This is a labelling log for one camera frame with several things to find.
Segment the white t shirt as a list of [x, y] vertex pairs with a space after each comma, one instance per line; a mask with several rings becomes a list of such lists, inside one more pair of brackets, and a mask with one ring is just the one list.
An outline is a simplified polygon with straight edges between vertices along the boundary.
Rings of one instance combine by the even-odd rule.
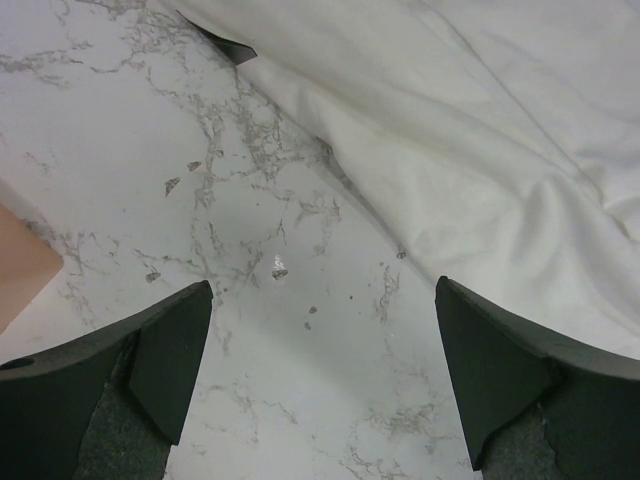
[[178, 1], [325, 141], [410, 258], [639, 353], [635, 1]]

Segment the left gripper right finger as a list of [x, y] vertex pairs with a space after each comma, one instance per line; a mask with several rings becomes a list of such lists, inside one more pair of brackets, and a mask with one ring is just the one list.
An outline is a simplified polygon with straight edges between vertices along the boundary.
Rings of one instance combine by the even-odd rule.
[[636, 479], [639, 363], [441, 277], [437, 320], [473, 470], [485, 479]]

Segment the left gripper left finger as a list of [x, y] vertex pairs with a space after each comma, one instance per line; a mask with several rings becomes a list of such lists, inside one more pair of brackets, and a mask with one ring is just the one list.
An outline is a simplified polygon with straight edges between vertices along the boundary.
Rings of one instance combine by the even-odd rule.
[[180, 441], [213, 293], [194, 283], [1, 366], [4, 479], [161, 479]]

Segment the peach plastic file organizer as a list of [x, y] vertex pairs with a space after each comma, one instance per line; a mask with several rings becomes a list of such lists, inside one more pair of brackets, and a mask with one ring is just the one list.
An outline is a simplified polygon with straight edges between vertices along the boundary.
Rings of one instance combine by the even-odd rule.
[[1, 205], [1, 332], [62, 269], [63, 259]]

